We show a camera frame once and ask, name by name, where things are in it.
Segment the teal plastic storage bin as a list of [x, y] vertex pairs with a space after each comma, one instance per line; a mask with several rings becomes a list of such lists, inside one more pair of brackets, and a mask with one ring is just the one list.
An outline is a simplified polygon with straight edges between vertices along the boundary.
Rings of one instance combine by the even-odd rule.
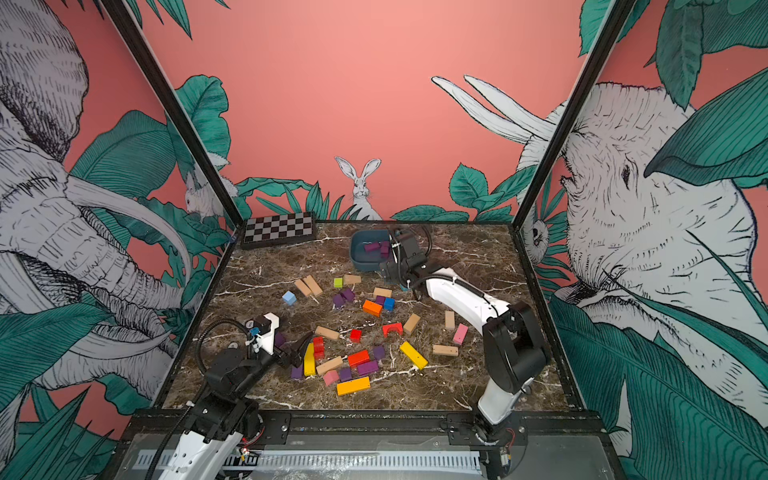
[[389, 231], [360, 230], [350, 239], [349, 256], [361, 272], [379, 271], [381, 265], [393, 259]]

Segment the purple bricks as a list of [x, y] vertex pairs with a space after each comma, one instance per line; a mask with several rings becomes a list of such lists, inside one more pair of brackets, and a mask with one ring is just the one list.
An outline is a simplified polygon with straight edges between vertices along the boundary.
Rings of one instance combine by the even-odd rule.
[[356, 294], [351, 288], [343, 288], [333, 297], [333, 305], [335, 309], [342, 309], [347, 304], [351, 304], [355, 301]]

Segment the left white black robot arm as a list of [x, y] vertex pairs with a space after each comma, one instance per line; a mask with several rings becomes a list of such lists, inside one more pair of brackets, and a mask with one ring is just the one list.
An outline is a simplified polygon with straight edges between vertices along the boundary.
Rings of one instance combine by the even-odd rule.
[[[206, 364], [203, 343], [222, 325], [242, 333], [244, 345], [227, 347]], [[248, 397], [273, 366], [301, 366], [312, 345], [311, 332], [278, 345], [278, 329], [277, 317], [267, 314], [246, 323], [220, 320], [200, 334], [195, 360], [203, 383], [161, 440], [145, 473], [147, 479], [251, 479], [252, 473], [225, 471], [225, 463], [233, 456], [246, 462], [258, 458], [264, 446], [286, 443], [292, 415], [262, 412], [258, 402]]]

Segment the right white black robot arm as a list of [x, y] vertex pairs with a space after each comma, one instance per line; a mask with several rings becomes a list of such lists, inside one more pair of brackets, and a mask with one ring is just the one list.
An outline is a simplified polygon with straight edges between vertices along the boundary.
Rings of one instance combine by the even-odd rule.
[[500, 300], [432, 260], [431, 249], [422, 248], [411, 229], [390, 229], [388, 241], [391, 258], [380, 264], [382, 277], [443, 304], [481, 334], [489, 380], [475, 407], [473, 430], [486, 445], [509, 442], [515, 404], [550, 361], [533, 309]]

